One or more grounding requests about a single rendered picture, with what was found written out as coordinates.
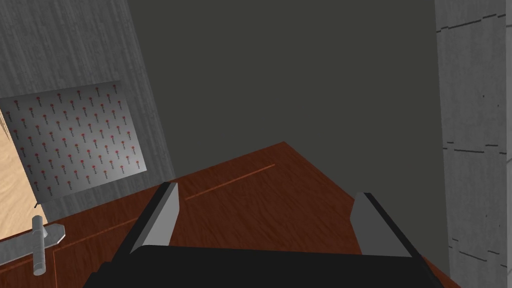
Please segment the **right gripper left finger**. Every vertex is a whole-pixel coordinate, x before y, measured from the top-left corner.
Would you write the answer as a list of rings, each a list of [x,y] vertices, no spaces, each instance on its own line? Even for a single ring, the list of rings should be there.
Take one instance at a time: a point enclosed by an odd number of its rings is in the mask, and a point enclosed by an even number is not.
[[[168,246],[178,215],[178,184],[163,182],[127,233],[115,253],[115,259],[126,258],[141,246]]]

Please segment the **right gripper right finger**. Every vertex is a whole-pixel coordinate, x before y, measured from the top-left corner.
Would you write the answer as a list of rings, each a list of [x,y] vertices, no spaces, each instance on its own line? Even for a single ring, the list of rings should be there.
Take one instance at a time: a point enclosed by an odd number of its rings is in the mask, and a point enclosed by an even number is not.
[[[363,255],[422,257],[371,193],[356,195],[350,223]]]

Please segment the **grey picture with red dots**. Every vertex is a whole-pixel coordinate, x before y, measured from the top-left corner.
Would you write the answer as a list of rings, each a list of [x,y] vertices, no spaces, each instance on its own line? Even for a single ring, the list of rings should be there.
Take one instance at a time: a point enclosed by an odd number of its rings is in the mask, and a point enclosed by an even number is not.
[[[120,81],[0,98],[39,204],[145,172]]]

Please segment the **brown wooden door leaf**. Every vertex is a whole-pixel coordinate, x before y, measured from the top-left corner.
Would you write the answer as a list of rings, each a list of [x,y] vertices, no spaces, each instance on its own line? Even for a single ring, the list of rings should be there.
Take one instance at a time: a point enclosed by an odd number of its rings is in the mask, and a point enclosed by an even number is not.
[[[144,248],[140,268],[87,283],[156,192],[152,187],[69,215],[35,276],[25,256],[0,267],[0,288],[461,288],[419,253],[363,255],[354,199],[284,142],[174,180],[170,248]]]

